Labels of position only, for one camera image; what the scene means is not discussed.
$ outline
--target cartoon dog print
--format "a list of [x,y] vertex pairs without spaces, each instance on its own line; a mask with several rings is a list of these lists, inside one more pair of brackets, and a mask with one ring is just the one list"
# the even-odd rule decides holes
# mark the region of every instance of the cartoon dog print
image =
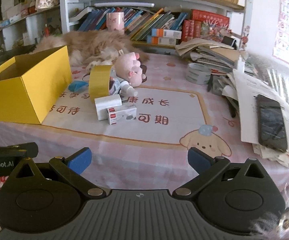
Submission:
[[183,136],[180,139],[180,144],[188,150],[191,147],[196,147],[212,158],[222,155],[230,157],[230,147],[221,137],[212,132],[217,130],[217,127],[205,124],[199,130],[193,130]]

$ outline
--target metal screw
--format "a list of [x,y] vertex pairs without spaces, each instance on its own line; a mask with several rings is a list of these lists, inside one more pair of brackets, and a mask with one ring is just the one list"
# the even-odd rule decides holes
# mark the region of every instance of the metal screw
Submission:
[[180,196],[188,196],[191,194],[191,190],[185,187],[180,187],[176,189],[176,194]]
[[87,191],[90,196],[100,196],[103,193],[103,190],[100,188],[91,188]]

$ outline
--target pink cup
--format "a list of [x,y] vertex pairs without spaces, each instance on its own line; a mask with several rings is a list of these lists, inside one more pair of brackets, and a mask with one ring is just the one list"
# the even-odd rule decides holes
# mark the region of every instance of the pink cup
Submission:
[[124,33],[124,13],[107,13],[108,31],[121,31]]

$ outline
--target yellow cardboard box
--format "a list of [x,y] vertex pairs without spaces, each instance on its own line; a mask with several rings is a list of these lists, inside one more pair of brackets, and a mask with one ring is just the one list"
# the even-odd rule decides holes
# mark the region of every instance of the yellow cardboard box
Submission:
[[41,124],[71,81],[67,47],[11,58],[0,66],[0,121]]

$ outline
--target tape roll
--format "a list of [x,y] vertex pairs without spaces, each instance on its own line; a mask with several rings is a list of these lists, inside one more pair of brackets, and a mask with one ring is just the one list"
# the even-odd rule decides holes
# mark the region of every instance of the tape roll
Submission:
[[207,85],[210,79],[211,69],[199,63],[189,63],[186,79],[197,85]]

